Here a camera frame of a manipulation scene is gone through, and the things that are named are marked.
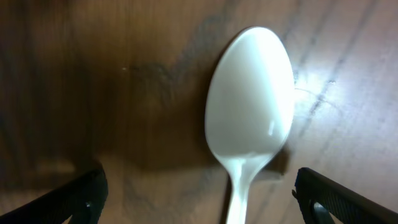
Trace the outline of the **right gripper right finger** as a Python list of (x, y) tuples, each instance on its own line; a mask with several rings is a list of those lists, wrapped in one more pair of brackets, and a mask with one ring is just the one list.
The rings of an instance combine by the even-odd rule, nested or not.
[(306, 224), (397, 223), (397, 213), (339, 183), (303, 167), (298, 170), (292, 195), (298, 201)]

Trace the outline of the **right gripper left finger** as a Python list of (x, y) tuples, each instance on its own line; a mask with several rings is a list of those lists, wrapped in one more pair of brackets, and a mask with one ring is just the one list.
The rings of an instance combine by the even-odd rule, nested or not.
[(107, 196), (104, 170), (94, 169), (1, 215), (1, 223), (98, 223)]

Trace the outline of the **white plastic spoon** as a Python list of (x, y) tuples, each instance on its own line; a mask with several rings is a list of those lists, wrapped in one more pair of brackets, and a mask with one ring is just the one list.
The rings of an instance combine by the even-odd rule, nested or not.
[(294, 117), (294, 75), (278, 36), (240, 32), (221, 56), (205, 106), (207, 145), (231, 179), (227, 223), (244, 223), (255, 176), (284, 146)]

